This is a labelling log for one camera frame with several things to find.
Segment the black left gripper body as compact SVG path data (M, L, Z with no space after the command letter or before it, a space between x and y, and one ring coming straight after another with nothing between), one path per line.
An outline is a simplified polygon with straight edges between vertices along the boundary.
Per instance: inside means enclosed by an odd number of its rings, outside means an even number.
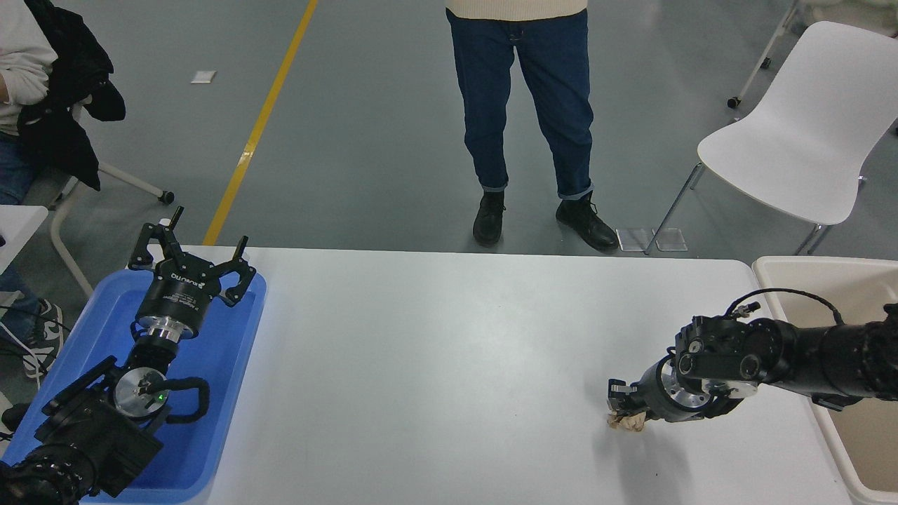
M174 259L158 262L135 320L149 328L167 318L185 326L183 335L197 335L212 298L220 290L213 268L213 263L199 257L188 257L185 264Z

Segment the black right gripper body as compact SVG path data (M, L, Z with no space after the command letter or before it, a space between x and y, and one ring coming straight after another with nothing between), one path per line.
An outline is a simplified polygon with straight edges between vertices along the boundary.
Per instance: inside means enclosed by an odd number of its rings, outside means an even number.
M672 361L671 356L662 358L638 382L637 396L654 421L682 422L692 416L692 393L678 380Z

